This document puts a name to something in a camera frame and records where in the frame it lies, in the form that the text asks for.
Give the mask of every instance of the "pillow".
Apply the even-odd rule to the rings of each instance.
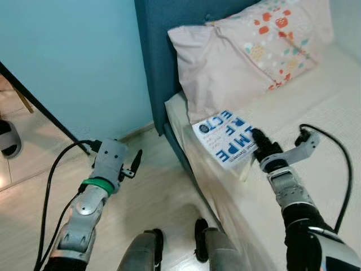
[[[286,84],[314,67],[333,40],[328,0],[265,0],[168,35],[191,124]]]

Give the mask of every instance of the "floor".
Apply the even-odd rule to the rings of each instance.
[[[33,109],[34,113],[30,113],[10,84],[0,77],[1,118],[15,125],[23,144],[20,155],[13,159],[0,155],[0,190],[47,171],[59,152],[72,142]]]
[[[15,107],[7,108],[14,101]],[[0,109],[12,121],[23,140],[20,156],[0,158],[0,263],[2,270],[32,270],[40,232],[40,220],[47,175],[59,152],[70,143],[61,131],[39,111],[30,114],[10,91],[0,92]],[[193,252],[196,219],[211,216],[174,155],[164,136],[154,129],[126,141],[130,147],[125,165],[137,151],[143,159],[137,176],[125,180],[103,211],[87,270],[116,270],[133,238],[147,229],[165,233],[163,270],[209,270],[197,262]],[[76,148],[57,167],[46,224],[46,244],[52,236],[66,202],[90,172],[95,154],[86,156]]]

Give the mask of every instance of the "green band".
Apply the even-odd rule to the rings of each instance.
[[[102,189],[104,189],[106,192],[108,192],[108,196],[111,196],[114,191],[113,185],[103,179],[86,179],[83,181],[82,184],[99,186]]]

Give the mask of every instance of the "slipper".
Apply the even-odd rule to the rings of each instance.
[[[0,120],[0,150],[6,159],[14,158],[21,150],[19,134],[9,121]]]

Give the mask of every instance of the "light blue wall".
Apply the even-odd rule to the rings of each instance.
[[[76,137],[152,121],[134,0],[0,4],[0,61]]]

